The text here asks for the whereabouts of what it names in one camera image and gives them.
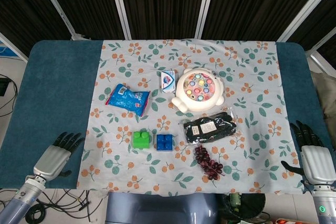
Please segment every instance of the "blue packaged snack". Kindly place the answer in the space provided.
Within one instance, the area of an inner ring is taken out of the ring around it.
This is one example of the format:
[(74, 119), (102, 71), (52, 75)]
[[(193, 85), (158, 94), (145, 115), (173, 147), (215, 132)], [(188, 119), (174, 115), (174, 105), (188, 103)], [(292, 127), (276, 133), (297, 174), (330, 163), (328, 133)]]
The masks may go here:
[(118, 84), (107, 100), (106, 105), (113, 105), (142, 116), (148, 102), (150, 92), (132, 92), (123, 84)]

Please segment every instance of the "floral tablecloth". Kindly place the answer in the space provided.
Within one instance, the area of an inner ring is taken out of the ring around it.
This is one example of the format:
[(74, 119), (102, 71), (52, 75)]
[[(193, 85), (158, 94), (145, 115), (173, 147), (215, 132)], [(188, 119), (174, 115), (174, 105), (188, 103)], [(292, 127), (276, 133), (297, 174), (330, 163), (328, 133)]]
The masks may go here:
[[(216, 71), (225, 82), (223, 106), (206, 113), (182, 113), (162, 93), (159, 75), (185, 68)], [(143, 117), (105, 105), (124, 83), (132, 91), (151, 91)], [(204, 193), (301, 193), (301, 176), (283, 168), (299, 166), (290, 134), (275, 42), (139, 40), (103, 42), (77, 187), (174, 196)], [(204, 144), (224, 165), (219, 180), (209, 180), (188, 146), (182, 119), (233, 110), (238, 132)], [(132, 132), (172, 134), (174, 150), (134, 149)]]

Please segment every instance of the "bunch of grapes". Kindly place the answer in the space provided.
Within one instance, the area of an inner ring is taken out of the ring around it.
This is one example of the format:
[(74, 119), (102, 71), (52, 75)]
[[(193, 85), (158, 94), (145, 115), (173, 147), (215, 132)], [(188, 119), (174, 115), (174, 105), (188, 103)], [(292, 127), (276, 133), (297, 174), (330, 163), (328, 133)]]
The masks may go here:
[(224, 176), (222, 174), (223, 165), (210, 159), (210, 155), (206, 148), (202, 146), (198, 146), (195, 148), (195, 155), (197, 163), (203, 168), (206, 175), (208, 175), (208, 179), (218, 180), (219, 175)]

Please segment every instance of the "soap box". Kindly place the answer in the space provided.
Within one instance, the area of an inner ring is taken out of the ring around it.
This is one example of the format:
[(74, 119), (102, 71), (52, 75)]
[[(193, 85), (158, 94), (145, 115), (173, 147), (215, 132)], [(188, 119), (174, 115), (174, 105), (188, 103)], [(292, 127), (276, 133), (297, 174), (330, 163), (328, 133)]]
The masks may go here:
[(175, 72), (174, 71), (162, 71), (161, 72), (161, 90), (164, 93), (175, 92)]

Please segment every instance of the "robotic arm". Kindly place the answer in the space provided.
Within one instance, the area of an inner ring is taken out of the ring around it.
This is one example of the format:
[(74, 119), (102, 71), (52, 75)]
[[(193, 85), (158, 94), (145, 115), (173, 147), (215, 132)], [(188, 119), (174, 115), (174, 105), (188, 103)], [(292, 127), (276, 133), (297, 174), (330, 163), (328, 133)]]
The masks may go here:
[(311, 192), (320, 224), (336, 223), (336, 191), (331, 184), (336, 180), (331, 154), (306, 124), (297, 121), (299, 127), (290, 124), (302, 158), (303, 168), (292, 167), (285, 161), (282, 165), (290, 172), (305, 176), (314, 186)]
[(53, 180), (57, 176), (66, 177), (71, 171), (62, 172), (71, 154), (76, 150), (84, 137), (81, 134), (74, 135), (63, 132), (55, 142), (49, 146), (34, 166), (33, 176), (27, 176), (26, 182), (0, 212), (0, 224), (17, 224), (25, 216), (38, 196), (45, 189), (45, 182)]

